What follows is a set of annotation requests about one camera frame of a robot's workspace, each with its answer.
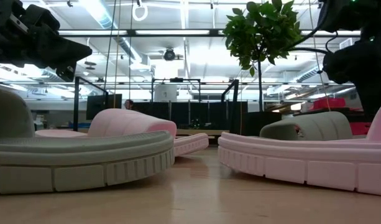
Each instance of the ceiling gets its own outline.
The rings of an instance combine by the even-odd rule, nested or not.
[[[46,7],[59,20],[61,30],[100,30],[100,22],[97,21],[98,13],[103,12],[100,3],[106,7],[104,13],[108,13],[114,18],[114,24],[119,30],[159,30],[159,29],[224,29],[227,23],[227,15],[232,15],[232,8],[246,8],[247,1],[244,0],[143,0],[142,5],[147,8],[146,17],[137,21],[132,15],[132,8],[138,8],[137,1],[128,0],[79,0],[71,1],[73,7],[68,7],[64,0],[22,0],[24,7],[36,4]],[[294,10],[298,11],[298,20],[301,29],[311,30],[316,27],[319,17],[317,0],[295,0]],[[144,9],[136,9],[137,17],[142,17]],[[230,57],[229,51],[224,45],[222,37],[126,37],[129,45],[137,54],[147,58],[147,67],[132,67],[128,53],[117,44],[116,38],[110,37],[67,37],[70,40],[82,44],[88,44],[93,49],[93,54],[78,62],[76,75],[82,76],[92,82],[99,78],[107,79],[108,82],[137,82],[136,85],[108,85],[108,89],[124,94],[123,98],[150,99],[148,91],[151,88],[151,79],[155,78],[200,78],[202,82],[228,82],[230,78],[240,79],[242,82],[257,82],[248,72],[241,71],[238,61]],[[325,49],[325,44],[329,37],[316,37],[308,39],[299,47],[312,47]],[[348,38],[338,37],[329,43],[332,51],[339,49],[339,44]],[[179,60],[166,62],[162,59],[162,54],[167,48],[172,48],[175,54],[179,55]],[[295,82],[296,78],[307,73],[310,69],[317,67],[321,63],[322,55],[311,52],[291,52],[288,59],[278,59],[276,66],[268,61],[262,63],[262,81],[270,83],[264,85],[264,90],[282,86],[283,82]],[[94,70],[86,69],[85,62],[94,62]],[[21,76],[3,78],[3,81],[31,81],[31,77]],[[323,74],[323,81],[329,82]],[[304,83],[321,83],[319,75],[303,81]],[[328,93],[336,93],[351,86],[328,87]],[[38,88],[54,88],[53,85],[39,86]],[[227,85],[203,85],[201,92],[204,94],[222,93]],[[241,93],[243,100],[257,100],[257,85],[242,86]],[[265,99],[286,100],[286,96],[299,93],[301,96],[293,98],[298,100],[309,100],[313,95],[319,94],[322,86],[290,86],[279,88],[277,91],[266,93]],[[47,98],[67,98],[59,94],[57,97],[51,93],[46,94]],[[24,98],[39,98],[37,95],[22,93]]]

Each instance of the potted plant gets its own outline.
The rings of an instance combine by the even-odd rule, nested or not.
[[[288,46],[301,39],[300,23],[296,21],[298,13],[292,11],[294,2],[271,2],[248,2],[246,16],[245,11],[233,9],[235,16],[227,16],[229,22],[223,30],[226,47],[231,56],[239,59],[242,69],[249,70],[252,77],[258,71],[261,112],[264,110],[261,63],[267,59],[275,65],[276,58],[287,58]]]

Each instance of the wooden floor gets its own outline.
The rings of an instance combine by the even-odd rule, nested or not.
[[[236,173],[208,149],[129,184],[0,196],[0,223],[375,224],[381,223],[381,197]]]

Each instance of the white ring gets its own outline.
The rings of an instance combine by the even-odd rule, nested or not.
[[[144,14],[142,17],[137,17],[136,15],[136,9],[140,9],[140,8],[143,8],[145,10]],[[142,5],[142,6],[139,6],[139,7],[134,7],[132,9],[132,17],[136,20],[136,21],[143,21],[144,19],[146,19],[147,15],[149,14],[149,10],[147,9],[147,6],[145,5]]]

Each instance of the computer monitor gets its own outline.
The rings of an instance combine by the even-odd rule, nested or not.
[[[108,106],[104,105],[105,96],[89,96],[86,102],[86,119],[92,120],[100,111],[109,108],[122,108],[122,94],[116,94],[116,104],[114,104],[114,95],[108,96]]]

